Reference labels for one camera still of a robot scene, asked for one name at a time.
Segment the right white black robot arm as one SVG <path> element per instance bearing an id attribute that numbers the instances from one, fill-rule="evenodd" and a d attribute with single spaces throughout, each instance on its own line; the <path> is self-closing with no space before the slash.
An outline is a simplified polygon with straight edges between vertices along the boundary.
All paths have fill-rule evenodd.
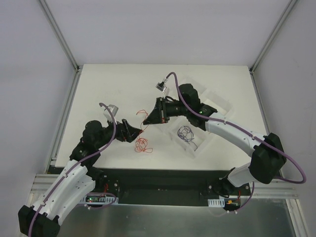
<path id="1" fill-rule="evenodd" d="M 194 127 L 224 138 L 249 155 L 250 163 L 231 169 L 213 186 L 217 192 L 233 195 L 240 186 L 249 182 L 269 184 L 286 162 L 281 154 L 274 151 L 274 148 L 283 150 L 279 137 L 273 133 L 267 136 L 255 132 L 246 134 L 244 129 L 238 129 L 225 120 L 224 115 L 215 108 L 202 103 L 190 83 L 180 85 L 179 89 L 181 94 L 178 100 L 158 97 L 143 124 L 163 124 L 169 122 L 171 117 L 185 116 Z"/>

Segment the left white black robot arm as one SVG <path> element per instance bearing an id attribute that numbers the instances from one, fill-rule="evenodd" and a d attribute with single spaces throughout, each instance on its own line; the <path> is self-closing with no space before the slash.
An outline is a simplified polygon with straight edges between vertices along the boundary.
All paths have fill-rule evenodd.
<path id="1" fill-rule="evenodd" d="M 114 140 L 131 143 L 141 133 L 141 129 L 131 126 L 125 119 L 110 121 L 106 127 L 97 120 L 89 121 L 53 184 L 33 205 L 20 208 L 20 232 L 29 237 L 57 236 L 68 214 L 88 193 L 104 191 L 104 173 L 94 167 L 101 148 Z"/>

